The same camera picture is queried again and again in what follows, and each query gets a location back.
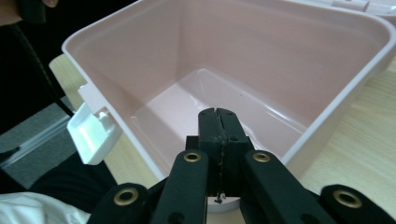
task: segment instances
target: white bin handle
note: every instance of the white bin handle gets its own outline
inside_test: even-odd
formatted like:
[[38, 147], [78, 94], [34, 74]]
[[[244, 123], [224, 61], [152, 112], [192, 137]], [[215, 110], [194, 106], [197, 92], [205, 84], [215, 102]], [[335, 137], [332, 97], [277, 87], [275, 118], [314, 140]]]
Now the white bin handle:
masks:
[[96, 117], [84, 103], [67, 124], [67, 130], [84, 164], [96, 165], [114, 147], [122, 133], [121, 128], [106, 112]]

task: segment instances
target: wooden table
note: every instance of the wooden table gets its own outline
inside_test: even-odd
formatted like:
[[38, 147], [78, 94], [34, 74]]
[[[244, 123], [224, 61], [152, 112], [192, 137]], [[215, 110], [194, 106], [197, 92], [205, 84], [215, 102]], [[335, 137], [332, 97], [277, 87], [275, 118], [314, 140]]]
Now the wooden table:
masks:
[[[86, 82], [65, 55], [49, 65], [74, 108], [82, 104], [78, 88]], [[119, 183], [151, 187], [158, 180], [123, 134], [105, 162]], [[343, 184], [364, 193], [396, 219], [396, 60], [387, 72], [369, 80], [310, 168], [299, 178], [315, 193]], [[241, 223], [240, 214], [224, 222]]]

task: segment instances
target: white cloth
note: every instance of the white cloth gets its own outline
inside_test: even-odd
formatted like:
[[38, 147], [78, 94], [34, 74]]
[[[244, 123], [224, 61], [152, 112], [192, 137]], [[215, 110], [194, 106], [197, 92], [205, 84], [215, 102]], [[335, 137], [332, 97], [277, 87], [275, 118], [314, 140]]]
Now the white cloth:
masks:
[[0, 223], [87, 223], [90, 214], [47, 195], [22, 192], [0, 195]]

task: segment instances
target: black cable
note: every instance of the black cable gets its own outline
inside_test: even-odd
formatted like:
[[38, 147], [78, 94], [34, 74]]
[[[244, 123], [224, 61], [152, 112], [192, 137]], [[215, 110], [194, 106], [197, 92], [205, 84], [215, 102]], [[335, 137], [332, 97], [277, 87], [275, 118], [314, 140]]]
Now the black cable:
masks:
[[39, 78], [41, 79], [41, 81], [44, 84], [47, 83], [47, 85], [45, 86], [47, 87], [47, 91], [49, 92], [49, 97], [55, 102], [56, 105], [58, 105], [64, 111], [64, 113], [72, 117], [74, 115], [73, 111], [70, 110], [69, 107], [67, 107], [67, 105], [65, 105], [64, 102], [61, 101], [61, 97], [56, 92], [49, 75], [44, 69], [43, 64], [35, 53], [35, 50], [33, 49], [29, 40], [24, 35], [23, 31], [17, 24], [10, 25], [9, 27], [14, 35], [17, 37], [17, 39], [21, 42], [21, 46], [25, 50], [28, 56], [28, 60], [32, 63], [33, 68], [39, 74]]

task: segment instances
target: white container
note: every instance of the white container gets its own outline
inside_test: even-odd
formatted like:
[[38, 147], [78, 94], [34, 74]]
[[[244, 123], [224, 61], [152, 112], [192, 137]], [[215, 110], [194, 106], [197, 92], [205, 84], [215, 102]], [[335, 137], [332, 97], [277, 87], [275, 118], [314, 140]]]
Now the white container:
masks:
[[92, 113], [111, 114], [159, 178], [208, 107], [235, 112], [256, 148], [299, 175], [388, 66], [395, 31], [378, 17], [287, 1], [142, 0], [63, 51], [88, 81]]

